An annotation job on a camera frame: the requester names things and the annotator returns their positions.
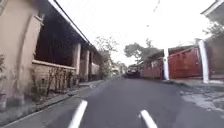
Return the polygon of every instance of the tree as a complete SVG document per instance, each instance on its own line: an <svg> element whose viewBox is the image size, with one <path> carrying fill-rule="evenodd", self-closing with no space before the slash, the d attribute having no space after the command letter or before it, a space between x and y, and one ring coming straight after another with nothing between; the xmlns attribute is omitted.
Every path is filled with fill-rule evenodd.
<svg viewBox="0 0 224 128"><path fill-rule="evenodd" d="M158 52L158 49L153 47L151 40L146 40L147 47L144 48L138 43L133 43L125 46L124 52L127 57L134 56L137 59L137 63L146 60L150 55Z"/></svg>
<svg viewBox="0 0 224 128"><path fill-rule="evenodd" d="M4 69L5 69L4 59L5 59L4 55L0 54L0 86L2 84L1 82L6 79L6 76L5 76L5 73L4 73Z"/></svg>
<svg viewBox="0 0 224 128"><path fill-rule="evenodd" d="M206 34L212 34L213 36L217 36L223 33L223 26L217 22L210 22L210 25L206 30L203 30Z"/></svg>
<svg viewBox="0 0 224 128"><path fill-rule="evenodd" d="M124 52L127 57L134 56L137 61L141 58L141 51L143 47L137 43L129 44L125 46Z"/></svg>
<svg viewBox="0 0 224 128"><path fill-rule="evenodd" d="M111 59L111 52L117 51L117 42L112 37L97 37L95 42L103 60L103 64L100 70L101 75L102 77L108 77L111 73L112 65L114 63Z"/></svg>

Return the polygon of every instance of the street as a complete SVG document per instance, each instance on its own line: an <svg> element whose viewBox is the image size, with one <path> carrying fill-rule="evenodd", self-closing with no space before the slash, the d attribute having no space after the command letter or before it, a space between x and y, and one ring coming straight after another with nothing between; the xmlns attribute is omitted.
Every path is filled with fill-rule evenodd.
<svg viewBox="0 0 224 128"><path fill-rule="evenodd" d="M66 128L84 98L88 106L81 128L143 128L139 112L147 110L158 128L223 128L222 114L181 98L180 88L143 79L108 80L78 98L72 97L5 128Z"/></svg>

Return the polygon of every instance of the sky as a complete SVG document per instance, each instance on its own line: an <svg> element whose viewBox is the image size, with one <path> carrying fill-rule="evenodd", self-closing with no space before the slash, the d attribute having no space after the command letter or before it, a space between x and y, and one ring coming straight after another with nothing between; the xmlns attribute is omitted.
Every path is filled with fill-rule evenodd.
<svg viewBox="0 0 224 128"><path fill-rule="evenodd" d="M124 47L137 42L146 46L152 40L159 49L187 45L194 38L205 38L202 29L209 21L200 13L215 0L57 0L88 40L113 37L118 52L114 61L126 65L135 58L124 55Z"/></svg>

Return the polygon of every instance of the house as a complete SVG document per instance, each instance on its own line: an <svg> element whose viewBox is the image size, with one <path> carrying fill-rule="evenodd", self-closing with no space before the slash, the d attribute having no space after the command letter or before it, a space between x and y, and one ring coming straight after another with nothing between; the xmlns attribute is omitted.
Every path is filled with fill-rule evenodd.
<svg viewBox="0 0 224 128"><path fill-rule="evenodd" d="M211 21L224 25L224 0L216 0L210 7L202 12ZM205 40L211 78L224 79L224 33L213 35Z"/></svg>
<svg viewBox="0 0 224 128"><path fill-rule="evenodd" d="M0 1L1 94L24 99L33 86L48 94L99 78L96 48L54 0Z"/></svg>

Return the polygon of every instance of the car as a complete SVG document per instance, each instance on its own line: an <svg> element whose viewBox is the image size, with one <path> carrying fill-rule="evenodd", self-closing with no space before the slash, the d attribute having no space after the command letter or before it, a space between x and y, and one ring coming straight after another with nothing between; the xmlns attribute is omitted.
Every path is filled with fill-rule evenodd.
<svg viewBox="0 0 224 128"><path fill-rule="evenodd" d="M125 76L129 78L138 78L140 76L138 66L136 65L129 66L125 73Z"/></svg>

